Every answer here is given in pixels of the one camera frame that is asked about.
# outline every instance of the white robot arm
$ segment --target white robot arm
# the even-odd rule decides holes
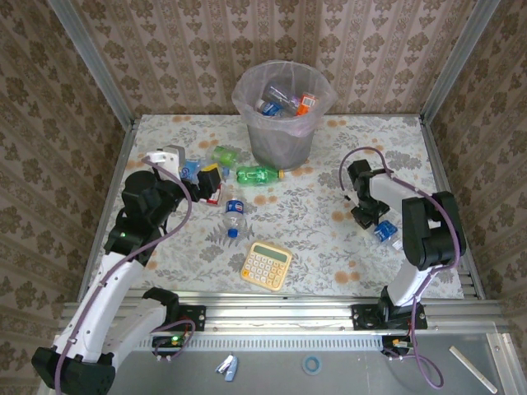
[[[210,198],[221,182],[217,169],[200,172],[199,184],[179,180],[178,168],[184,158],[180,147],[149,152],[147,158],[155,171],[137,171],[126,178],[124,208],[117,215],[105,244],[106,255],[77,312],[53,346],[39,347],[31,359],[48,387],[60,387],[57,393],[107,393],[115,371],[133,348],[154,329],[180,319],[178,296],[152,288],[132,314],[110,329],[124,296],[142,275],[156,245],[184,224],[167,234],[170,214],[187,198],[185,222],[190,200]]]
[[[421,299],[422,290],[436,273],[455,255],[452,236],[445,218],[435,206],[415,191],[396,183],[385,170],[371,170],[367,160],[354,161],[347,172],[357,192],[359,205],[352,209],[356,222],[364,229],[378,225],[379,219],[393,208],[403,217],[403,251],[407,262],[395,279],[386,286],[376,305],[353,306],[358,329],[408,329],[414,298]],[[457,234],[460,254],[466,250],[463,228],[454,196],[449,192],[431,195],[450,218]],[[417,315],[423,307],[417,304]]]

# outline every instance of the yellow calculator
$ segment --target yellow calculator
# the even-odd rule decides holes
[[[286,278],[292,254],[288,249],[256,241],[241,268],[241,278],[268,290],[280,290]]]

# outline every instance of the floral tablecloth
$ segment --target floral tablecloth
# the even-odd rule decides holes
[[[147,169],[140,161],[146,152],[169,144],[184,146],[187,158],[203,157],[210,146],[219,144],[238,151],[246,164],[256,165],[240,116],[145,115],[121,190],[128,175]],[[355,223],[350,213],[352,203],[343,199],[338,187],[340,160],[351,149],[366,145],[380,149],[400,178],[430,193],[436,190],[417,116],[325,116],[315,133],[309,160],[301,168],[286,173],[278,183],[243,188],[247,226],[238,238],[226,235],[223,207],[194,204],[187,225],[156,248],[135,286],[267,292],[240,279],[250,245],[264,240],[293,253],[282,293],[377,296],[393,280],[404,254],[380,245],[371,230]],[[359,153],[351,160],[366,158],[372,169],[379,168],[380,160],[372,154]],[[344,180],[351,189],[346,174]],[[107,234],[122,206],[119,191]],[[183,202],[170,219],[169,228],[180,221],[185,210]],[[385,218],[400,227],[397,212],[390,211]],[[442,273],[425,297],[463,298],[457,272]]]

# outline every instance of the patterned wallpaper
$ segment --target patterned wallpaper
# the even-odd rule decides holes
[[[129,108],[233,114],[248,67],[317,67],[336,114],[418,113],[475,0],[74,0]]]
[[[0,1],[0,393],[75,300],[123,130],[46,1]]]
[[[527,367],[527,2],[502,0],[434,118],[488,296]]]

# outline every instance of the calculator display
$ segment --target calculator display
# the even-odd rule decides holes
[[[284,255],[283,253],[279,253],[272,249],[266,249],[265,247],[262,247],[261,245],[255,245],[254,251],[256,253],[261,253],[262,255],[265,255],[266,257],[274,259],[275,261],[287,262],[287,256]]]

